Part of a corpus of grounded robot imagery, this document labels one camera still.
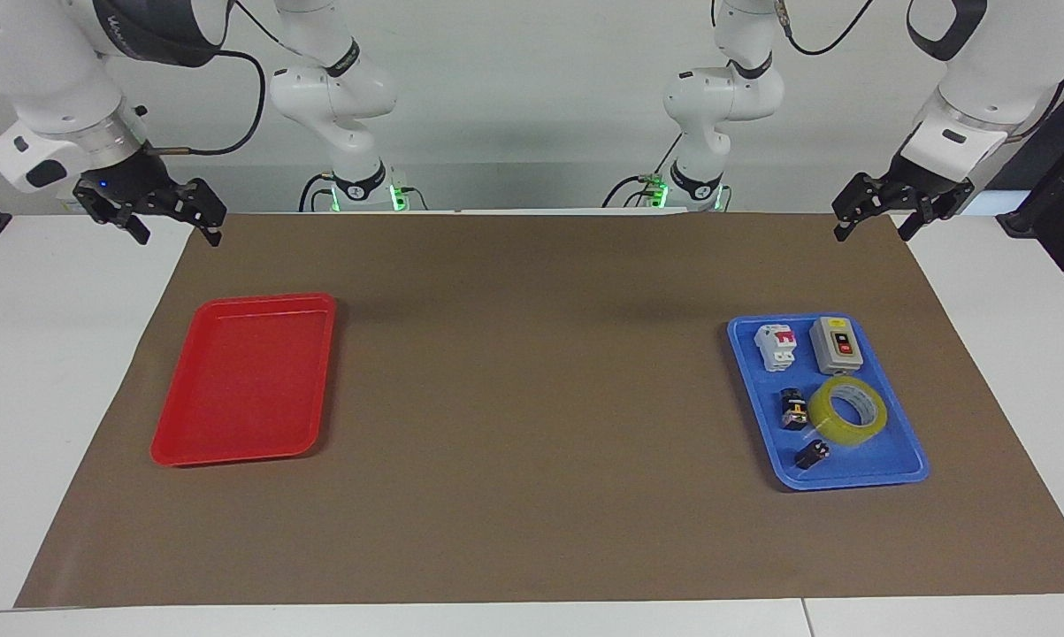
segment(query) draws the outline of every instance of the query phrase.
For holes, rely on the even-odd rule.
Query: white table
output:
[[[159,218],[150,225],[143,249],[78,217],[16,218],[0,240],[0,611],[17,597],[188,234]],[[937,224],[911,247],[1064,513],[1064,276],[992,218]],[[0,613],[0,635],[285,632],[1064,635],[1064,596]]]

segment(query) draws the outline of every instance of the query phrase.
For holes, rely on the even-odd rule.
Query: brown surface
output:
[[[316,453],[153,464],[196,307],[296,291],[349,304]],[[819,309],[866,328],[925,483],[774,479],[722,328]],[[1064,519],[887,222],[236,217],[189,240],[17,605],[1011,592],[1064,592]]]

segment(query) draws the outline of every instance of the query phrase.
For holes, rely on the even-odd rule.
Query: blue tray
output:
[[[797,387],[803,398],[811,400],[815,390],[831,376],[818,371],[810,330],[819,316],[843,316],[854,323],[854,335],[864,359],[854,376],[866,381],[888,407],[888,423],[882,433],[855,448],[832,443],[831,456],[802,471],[795,467],[795,453],[811,440],[819,438],[815,428],[794,432],[783,429],[783,410],[779,392],[785,387]],[[786,371],[767,371],[755,346],[755,331],[764,323],[786,323],[795,332],[795,363]],[[781,314],[771,316],[742,316],[729,323],[729,338],[735,351],[736,363],[745,380],[747,396],[751,399],[771,459],[775,475],[787,487],[797,491],[822,488],[878,487],[884,484],[905,484],[924,481],[929,475],[929,460],[920,441],[904,417],[904,409],[897,403],[897,396],[878,363],[878,357],[866,338],[866,331],[846,314]]]

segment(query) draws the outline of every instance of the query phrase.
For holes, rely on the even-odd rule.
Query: tape roll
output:
[[[844,419],[834,408],[832,399],[846,400],[858,410],[862,422]],[[858,447],[882,432],[888,420],[888,408],[874,387],[853,376],[835,376],[822,383],[810,400],[811,423],[831,442]]]

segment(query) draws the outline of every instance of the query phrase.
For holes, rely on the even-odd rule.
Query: red tray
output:
[[[150,455],[180,467],[284,458],[316,442],[336,303],[231,298],[197,308]]]

